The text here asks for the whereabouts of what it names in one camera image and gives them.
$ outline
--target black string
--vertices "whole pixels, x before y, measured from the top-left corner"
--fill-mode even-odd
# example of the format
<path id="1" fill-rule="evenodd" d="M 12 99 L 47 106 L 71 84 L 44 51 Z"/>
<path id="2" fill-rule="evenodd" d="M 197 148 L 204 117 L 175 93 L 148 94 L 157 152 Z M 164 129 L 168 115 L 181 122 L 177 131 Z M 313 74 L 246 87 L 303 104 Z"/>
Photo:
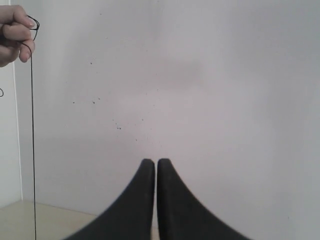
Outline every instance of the black string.
<path id="1" fill-rule="evenodd" d="M 36 28 L 31 28 L 30 30 L 35 31 L 35 36 L 33 40 L 36 39 L 38 35 L 38 30 L 40 27 L 40 23 L 34 19 L 33 17 L 29 16 L 30 19 L 32 19 L 35 24 Z M 35 170 L 35 115 L 34 115 L 34 69 L 33 69 L 33 61 L 32 61 L 32 51 L 31 48 L 23 43 L 22 41 L 19 41 L 20 44 L 26 46 L 30 51 L 30 71 L 31 71 L 31 111 L 32 111 L 32 163 L 33 163 L 33 214 L 34 214 L 34 240 L 37 240 L 37 221 L 36 221 L 36 170 Z"/>

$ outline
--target finger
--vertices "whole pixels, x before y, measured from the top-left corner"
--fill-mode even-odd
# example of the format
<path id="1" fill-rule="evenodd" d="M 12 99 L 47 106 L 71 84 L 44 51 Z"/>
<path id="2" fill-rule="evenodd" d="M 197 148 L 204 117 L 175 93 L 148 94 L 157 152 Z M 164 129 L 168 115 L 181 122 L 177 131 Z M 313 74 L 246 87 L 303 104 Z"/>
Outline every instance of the finger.
<path id="1" fill-rule="evenodd" d="M 21 6 L 0 6 L 0 24 L 10 24 L 12 22 L 17 22 L 27 28 L 32 28 L 35 25 Z"/>
<path id="2" fill-rule="evenodd" d="M 17 59 L 19 49 L 16 47 L 6 47 L 0 45 L 0 67 L 4 67 Z"/>
<path id="3" fill-rule="evenodd" d="M 31 57 L 31 54 L 35 51 L 36 46 L 35 46 L 35 42 L 33 40 L 27 40 L 27 41 L 24 41 L 23 43 L 25 45 L 21 44 L 21 46 L 20 46 L 19 58 L 20 58 L 21 62 L 26 63 L 29 60 L 29 58 Z"/>
<path id="4" fill-rule="evenodd" d="M 25 41 L 31 39 L 31 31 L 22 24 L 19 25 L 3 25 L 3 35 L 6 39 L 15 41 Z"/>

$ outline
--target black foam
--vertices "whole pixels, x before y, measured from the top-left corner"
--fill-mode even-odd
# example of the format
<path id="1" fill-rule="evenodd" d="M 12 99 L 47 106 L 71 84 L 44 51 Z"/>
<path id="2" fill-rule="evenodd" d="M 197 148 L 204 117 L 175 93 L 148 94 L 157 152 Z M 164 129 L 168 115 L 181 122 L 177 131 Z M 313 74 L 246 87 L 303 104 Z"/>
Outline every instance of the black foam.
<path id="1" fill-rule="evenodd" d="M 118 199 L 66 240 L 150 240 L 154 191 L 155 164 L 144 159 Z"/>
<path id="2" fill-rule="evenodd" d="M 169 159 L 157 166 L 157 214 L 161 240 L 249 240 L 194 197 Z"/>

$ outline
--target black cord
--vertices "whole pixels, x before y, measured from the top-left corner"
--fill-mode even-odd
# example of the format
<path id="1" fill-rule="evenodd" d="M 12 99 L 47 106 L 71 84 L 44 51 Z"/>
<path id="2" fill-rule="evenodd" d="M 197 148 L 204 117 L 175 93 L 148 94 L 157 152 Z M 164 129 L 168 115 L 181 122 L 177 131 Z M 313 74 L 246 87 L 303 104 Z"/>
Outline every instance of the black cord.
<path id="1" fill-rule="evenodd" d="M 40 27 L 40 23 L 34 19 L 33 17 L 29 16 L 30 19 L 32 19 L 35 24 L 36 28 L 31 28 L 30 30 L 35 31 L 35 36 L 33 40 L 36 39 L 38 35 L 38 30 Z M 33 214 L 34 214 L 34 240 L 37 240 L 37 221 L 36 221 L 36 170 L 35 170 L 35 114 L 34 114 L 34 69 L 33 69 L 33 61 L 32 61 L 32 51 L 31 48 L 23 43 L 22 41 L 19 41 L 20 44 L 26 46 L 30 51 L 30 71 L 31 71 L 31 111 L 32 111 L 32 163 L 33 163 Z"/>

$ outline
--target black curved shape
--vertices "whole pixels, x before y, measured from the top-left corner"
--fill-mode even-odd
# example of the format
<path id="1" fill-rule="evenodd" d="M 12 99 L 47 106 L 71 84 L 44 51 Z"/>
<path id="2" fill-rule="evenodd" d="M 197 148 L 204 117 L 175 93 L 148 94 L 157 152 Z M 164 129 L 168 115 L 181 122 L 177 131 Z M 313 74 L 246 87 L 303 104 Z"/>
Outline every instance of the black curved shape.
<path id="1" fill-rule="evenodd" d="M 155 164 L 144 159 L 118 199 L 66 240 L 150 240 L 154 192 Z"/>
<path id="2" fill-rule="evenodd" d="M 157 166 L 157 213 L 161 240 L 249 240 L 194 197 L 169 159 Z"/>

